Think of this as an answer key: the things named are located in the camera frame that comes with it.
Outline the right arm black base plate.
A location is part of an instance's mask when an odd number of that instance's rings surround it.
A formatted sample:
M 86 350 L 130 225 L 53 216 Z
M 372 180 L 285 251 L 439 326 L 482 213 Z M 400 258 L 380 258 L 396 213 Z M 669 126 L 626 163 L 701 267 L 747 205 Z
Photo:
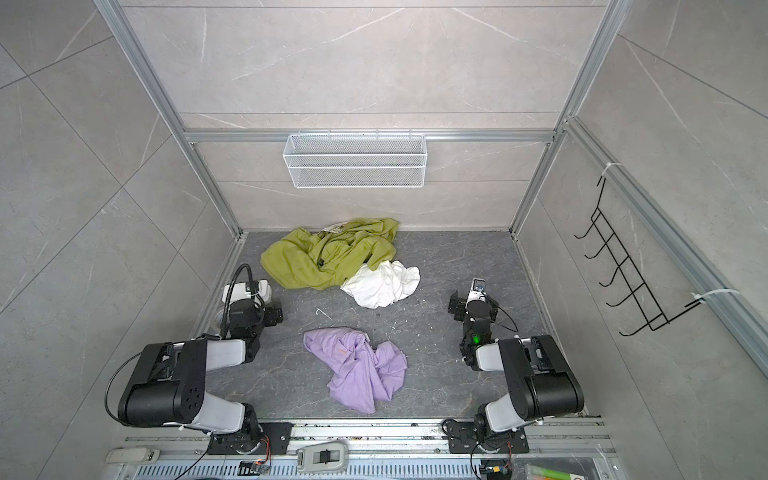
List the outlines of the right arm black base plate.
M 482 431 L 473 422 L 445 419 L 440 424 L 447 438 L 452 454 L 469 453 L 511 453 L 524 454 L 530 451 L 523 429 L 501 433 Z

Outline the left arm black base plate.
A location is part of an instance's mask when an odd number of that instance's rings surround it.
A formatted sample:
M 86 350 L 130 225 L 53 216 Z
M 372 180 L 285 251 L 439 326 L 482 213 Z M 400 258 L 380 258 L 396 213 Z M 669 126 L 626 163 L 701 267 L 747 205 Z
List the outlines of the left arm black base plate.
M 239 432 L 214 435 L 209 455 L 284 455 L 288 451 L 294 424 L 290 422 L 260 422 L 253 431 L 244 427 Z

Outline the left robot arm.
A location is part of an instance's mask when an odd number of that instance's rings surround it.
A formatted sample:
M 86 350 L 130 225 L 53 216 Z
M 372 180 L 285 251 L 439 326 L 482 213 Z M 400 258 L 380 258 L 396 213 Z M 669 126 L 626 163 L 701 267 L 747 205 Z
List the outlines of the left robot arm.
M 118 402 L 129 427 L 181 427 L 212 436 L 215 450 L 249 454 L 266 442 L 255 409 L 206 391 L 209 372 L 250 363 L 266 327 L 283 321 L 281 304 L 241 299 L 227 309 L 227 336 L 146 346 Z

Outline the purple cloth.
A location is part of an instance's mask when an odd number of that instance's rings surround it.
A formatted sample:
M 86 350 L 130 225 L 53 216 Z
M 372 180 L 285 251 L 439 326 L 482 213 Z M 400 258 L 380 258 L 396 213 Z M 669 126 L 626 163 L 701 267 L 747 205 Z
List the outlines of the purple cloth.
M 331 369 L 330 396 L 349 409 L 373 414 L 404 386 L 407 357 L 390 341 L 374 347 L 366 333 L 340 327 L 308 331 L 303 345 Z

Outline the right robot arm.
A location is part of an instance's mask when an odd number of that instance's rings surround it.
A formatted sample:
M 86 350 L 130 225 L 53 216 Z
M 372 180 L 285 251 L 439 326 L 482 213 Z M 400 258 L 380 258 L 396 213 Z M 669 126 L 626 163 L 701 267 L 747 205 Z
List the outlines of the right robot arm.
M 470 437 L 483 445 L 510 438 L 525 426 L 583 410 L 583 389 L 554 338 L 548 334 L 494 339 L 491 327 L 501 310 L 481 290 L 466 298 L 451 294 L 448 313 L 462 323 L 462 360 L 474 371 L 501 372 L 507 393 L 479 407 Z

